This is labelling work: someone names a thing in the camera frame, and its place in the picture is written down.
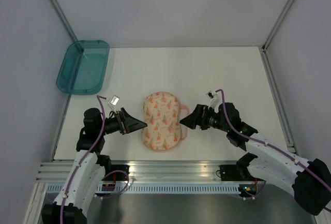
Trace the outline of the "floral mesh laundry bag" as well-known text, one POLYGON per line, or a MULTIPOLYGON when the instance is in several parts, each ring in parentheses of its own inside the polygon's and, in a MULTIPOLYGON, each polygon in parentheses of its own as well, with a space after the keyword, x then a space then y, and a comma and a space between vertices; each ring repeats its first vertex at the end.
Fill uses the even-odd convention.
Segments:
POLYGON ((143 103, 144 121, 143 144, 150 150, 165 152, 175 148, 187 137, 187 127, 179 123, 180 116, 190 114, 186 105, 168 92, 155 92, 143 103))

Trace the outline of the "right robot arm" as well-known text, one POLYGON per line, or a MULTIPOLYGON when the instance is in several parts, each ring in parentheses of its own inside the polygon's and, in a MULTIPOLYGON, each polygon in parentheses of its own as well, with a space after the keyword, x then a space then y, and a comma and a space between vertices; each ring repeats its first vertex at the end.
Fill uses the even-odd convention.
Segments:
POLYGON ((320 159, 310 161, 269 142, 241 120, 234 104, 221 104, 217 112, 199 104, 180 123, 190 129, 214 128, 225 132, 232 145, 246 152, 236 163, 240 179, 254 177, 270 183, 293 196, 301 208, 314 216, 330 204, 327 165, 320 159))

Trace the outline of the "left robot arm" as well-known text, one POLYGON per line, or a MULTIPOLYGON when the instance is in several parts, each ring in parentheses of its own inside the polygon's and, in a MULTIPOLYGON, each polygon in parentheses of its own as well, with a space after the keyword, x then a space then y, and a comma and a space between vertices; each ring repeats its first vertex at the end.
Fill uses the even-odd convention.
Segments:
POLYGON ((54 201, 42 208, 43 223, 87 223, 97 186, 117 173, 110 157, 101 154, 104 136, 114 132, 125 135, 147 127, 124 108, 113 117, 106 117, 104 109, 90 108, 84 112, 83 124, 69 175, 54 201))

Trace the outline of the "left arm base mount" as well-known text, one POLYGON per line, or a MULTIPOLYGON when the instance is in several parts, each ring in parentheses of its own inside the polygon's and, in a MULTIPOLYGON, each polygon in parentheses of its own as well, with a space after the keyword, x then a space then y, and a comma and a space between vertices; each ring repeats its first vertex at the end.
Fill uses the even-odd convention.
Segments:
POLYGON ((102 183, 101 190, 104 192, 120 193, 125 191, 129 186, 129 166, 128 165, 113 165, 110 172, 105 175, 103 181, 109 183, 102 183))

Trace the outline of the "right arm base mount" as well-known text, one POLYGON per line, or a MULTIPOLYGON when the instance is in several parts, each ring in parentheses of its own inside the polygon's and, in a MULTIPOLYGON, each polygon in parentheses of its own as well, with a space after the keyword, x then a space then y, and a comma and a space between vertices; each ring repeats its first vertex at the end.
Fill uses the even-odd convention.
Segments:
POLYGON ((238 169, 237 165, 220 165, 215 173, 224 182, 247 182, 239 186, 240 198, 248 199, 258 193, 259 180, 252 177, 246 169, 238 169))

